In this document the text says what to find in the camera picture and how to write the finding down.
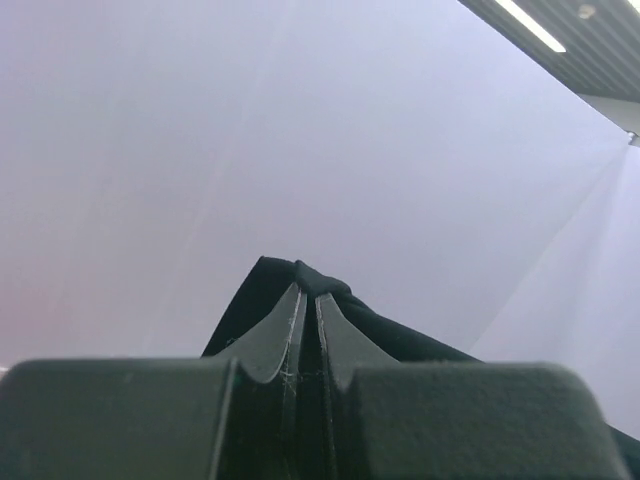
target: garment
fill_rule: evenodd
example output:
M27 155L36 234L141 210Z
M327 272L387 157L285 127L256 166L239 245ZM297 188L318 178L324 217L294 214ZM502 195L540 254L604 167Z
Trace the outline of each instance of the garment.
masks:
M331 293L343 315L371 341L400 362L478 362L479 360L376 314L344 282L324 276L303 262L262 257L234 296L203 356L213 356L266 317L292 283L310 297ZM612 428L629 470L640 478L640 442Z

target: round ceiling fixture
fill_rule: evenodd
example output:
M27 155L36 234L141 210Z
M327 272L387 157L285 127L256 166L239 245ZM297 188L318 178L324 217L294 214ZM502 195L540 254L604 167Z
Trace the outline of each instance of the round ceiling fixture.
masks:
M583 3L578 9L578 16L583 20L589 20L596 14L596 7L589 3Z

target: corrugated ceiling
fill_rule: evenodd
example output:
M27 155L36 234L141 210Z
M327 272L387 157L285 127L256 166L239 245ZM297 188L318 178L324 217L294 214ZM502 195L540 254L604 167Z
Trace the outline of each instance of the corrugated ceiling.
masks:
M459 0L576 93L640 102L640 14L626 0L515 0L567 49L555 53L494 0ZM596 13L578 16L583 4Z

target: white curtain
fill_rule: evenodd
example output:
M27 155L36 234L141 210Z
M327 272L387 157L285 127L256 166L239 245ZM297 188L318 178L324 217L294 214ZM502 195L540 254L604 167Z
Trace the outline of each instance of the white curtain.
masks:
M471 353L575 369L640 437L640 149L613 162Z
M263 254L468 350L627 142L457 2L2 2L0 64L3 365L197 355Z

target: ceiling light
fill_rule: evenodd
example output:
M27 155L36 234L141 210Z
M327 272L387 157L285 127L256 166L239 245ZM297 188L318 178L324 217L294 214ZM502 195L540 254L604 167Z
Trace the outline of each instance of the ceiling light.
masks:
M640 0L629 1L640 3ZM495 2L502 8L504 8L507 12L509 12L513 16L513 18L524 25L527 30L538 37L540 41L542 41L542 43L544 43L551 50L556 53L564 53L567 51L567 49L564 48L558 40L553 38L553 36L549 32L542 28L542 26L533 18L531 18L527 12L516 5L513 0L495 0Z
M627 2L640 13L640 0L627 0Z

